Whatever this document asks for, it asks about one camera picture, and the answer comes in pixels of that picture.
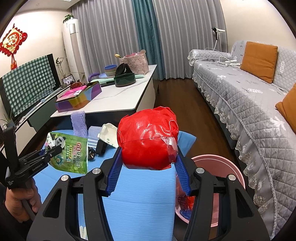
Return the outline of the person's left hand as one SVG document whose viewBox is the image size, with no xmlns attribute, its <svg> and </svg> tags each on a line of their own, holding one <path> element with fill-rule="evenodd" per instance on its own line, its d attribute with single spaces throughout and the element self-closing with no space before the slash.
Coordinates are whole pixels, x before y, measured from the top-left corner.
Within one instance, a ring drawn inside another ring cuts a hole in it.
<svg viewBox="0 0 296 241">
<path fill-rule="evenodd" d="M 38 212 L 42 203 L 35 180 L 31 179 L 32 188 L 23 189 L 6 189 L 5 207 L 9 213 L 18 221 L 24 222 L 30 219 L 29 214 L 25 210 L 22 201 L 28 200 L 35 213 Z"/>
</svg>

